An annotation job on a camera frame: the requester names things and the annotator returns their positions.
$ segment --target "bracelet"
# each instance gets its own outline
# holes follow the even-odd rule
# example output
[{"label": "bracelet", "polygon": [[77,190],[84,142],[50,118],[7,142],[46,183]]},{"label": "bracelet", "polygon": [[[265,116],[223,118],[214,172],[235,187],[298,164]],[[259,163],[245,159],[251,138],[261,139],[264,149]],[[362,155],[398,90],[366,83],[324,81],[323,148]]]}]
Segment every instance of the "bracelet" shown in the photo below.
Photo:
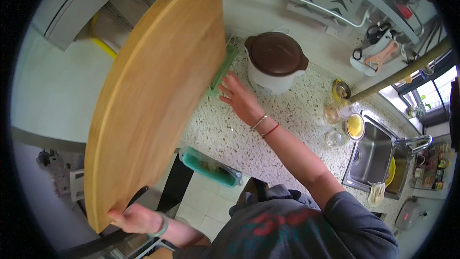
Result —
[{"label": "bracelet", "polygon": [[265,139],[265,137],[267,137],[270,133],[272,133],[273,131],[275,131],[275,129],[277,129],[279,125],[280,125],[280,124],[278,123],[278,125],[275,126],[272,130],[270,130],[267,134],[261,134],[262,139]]},{"label": "bracelet", "polygon": [[262,116],[262,118],[261,118],[259,121],[257,121],[256,125],[254,125],[253,127],[251,127],[251,130],[254,131],[254,130],[257,128],[257,126],[258,126],[265,118],[267,118],[267,117],[268,117],[268,115],[267,115],[267,113],[265,113],[265,114]]},{"label": "bracelet", "polygon": [[158,231],[157,233],[147,233],[149,237],[155,238],[155,237],[160,237],[163,235],[166,230],[168,229],[168,217],[164,215],[162,212],[157,212],[161,217],[163,217],[163,227]]}]

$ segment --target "window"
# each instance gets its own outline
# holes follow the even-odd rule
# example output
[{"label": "window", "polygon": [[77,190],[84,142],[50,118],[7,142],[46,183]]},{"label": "window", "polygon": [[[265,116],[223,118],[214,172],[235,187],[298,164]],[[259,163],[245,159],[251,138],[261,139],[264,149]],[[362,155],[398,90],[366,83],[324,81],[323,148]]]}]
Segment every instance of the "window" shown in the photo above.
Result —
[{"label": "window", "polygon": [[412,82],[398,82],[380,91],[401,112],[418,106],[418,118],[424,126],[448,120],[451,81],[457,77],[454,55],[448,52],[430,63],[433,74],[421,71],[411,74]]},{"label": "window", "polygon": [[425,112],[431,112],[439,108],[443,108],[450,101],[451,82],[457,77],[457,67],[453,66],[443,75],[428,81],[421,87],[417,88],[416,92],[425,107]]}]

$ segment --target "red string bracelet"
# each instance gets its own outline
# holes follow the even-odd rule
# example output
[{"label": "red string bracelet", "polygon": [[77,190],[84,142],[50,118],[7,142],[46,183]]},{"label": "red string bracelet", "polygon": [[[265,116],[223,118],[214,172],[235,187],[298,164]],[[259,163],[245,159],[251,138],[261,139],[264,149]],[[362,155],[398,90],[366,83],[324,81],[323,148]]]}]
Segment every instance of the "red string bracelet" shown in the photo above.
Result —
[{"label": "red string bracelet", "polygon": [[262,135],[262,139],[265,139],[265,137],[267,137],[270,133],[272,133],[273,131],[275,131],[275,129],[277,129],[279,125],[280,125],[280,124],[278,123],[278,125],[275,126],[272,130],[270,130],[270,132],[268,132],[267,134],[263,134],[263,135]]}]

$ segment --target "jade bangle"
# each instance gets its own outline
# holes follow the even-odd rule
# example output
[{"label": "jade bangle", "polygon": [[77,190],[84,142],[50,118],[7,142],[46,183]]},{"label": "jade bangle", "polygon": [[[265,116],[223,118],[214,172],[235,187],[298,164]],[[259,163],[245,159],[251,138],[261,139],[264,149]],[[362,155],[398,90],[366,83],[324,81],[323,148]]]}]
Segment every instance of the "jade bangle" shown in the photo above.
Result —
[{"label": "jade bangle", "polygon": [[163,227],[157,233],[147,233],[149,237],[155,238],[163,235],[168,229],[168,217],[161,212],[157,212],[161,217],[163,217]]}]

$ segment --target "stainless steel sink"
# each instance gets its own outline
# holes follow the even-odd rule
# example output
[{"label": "stainless steel sink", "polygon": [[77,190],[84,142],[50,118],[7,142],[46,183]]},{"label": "stainless steel sink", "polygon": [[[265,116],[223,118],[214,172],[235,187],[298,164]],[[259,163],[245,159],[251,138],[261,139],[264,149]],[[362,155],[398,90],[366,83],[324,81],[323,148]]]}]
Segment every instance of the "stainless steel sink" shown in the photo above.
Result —
[{"label": "stainless steel sink", "polygon": [[369,112],[363,111],[364,137],[355,143],[347,171],[342,180],[344,185],[370,192],[370,184],[385,181],[394,156],[396,172],[393,181],[385,191],[385,197],[399,199],[406,181],[409,157],[407,147],[394,146],[398,138],[385,125],[378,122]]}]

